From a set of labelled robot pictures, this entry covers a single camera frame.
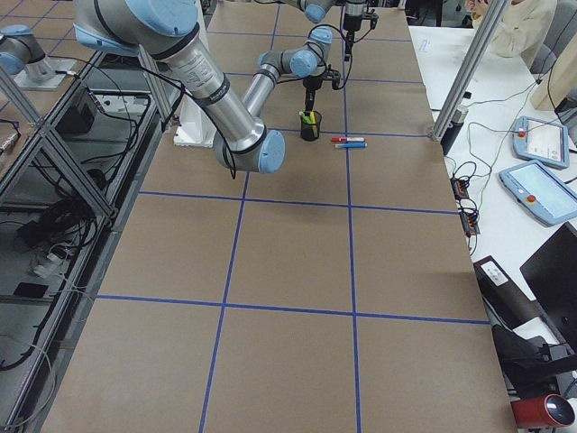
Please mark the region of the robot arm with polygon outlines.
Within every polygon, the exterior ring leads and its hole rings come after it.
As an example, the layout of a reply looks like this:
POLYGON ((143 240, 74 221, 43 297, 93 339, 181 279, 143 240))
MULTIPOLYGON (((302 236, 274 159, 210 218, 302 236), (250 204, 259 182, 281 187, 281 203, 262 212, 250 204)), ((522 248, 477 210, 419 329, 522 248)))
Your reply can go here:
POLYGON ((305 44, 293 50, 268 51, 243 97, 231 88, 199 36, 193 1, 76 1, 77 40, 95 51, 136 56, 145 50, 165 63, 215 126, 215 157, 232 171, 273 173, 285 158, 281 132, 260 119, 261 109, 280 76, 318 77, 333 42, 332 30, 312 29, 305 44))
POLYGON ((312 35, 313 30, 326 27, 331 35, 337 34, 346 44, 353 46, 361 41, 370 32, 374 31, 378 25, 379 16, 374 9, 370 9, 370 1, 333 1, 333 0, 312 0, 312 1, 257 1, 260 5, 280 4, 287 5, 299 10, 314 26, 307 36, 312 35), (335 7, 339 7, 343 16, 338 27, 331 27, 324 24, 324 19, 335 7), (361 30, 362 24, 368 21, 369 30, 360 38, 356 35, 361 30))

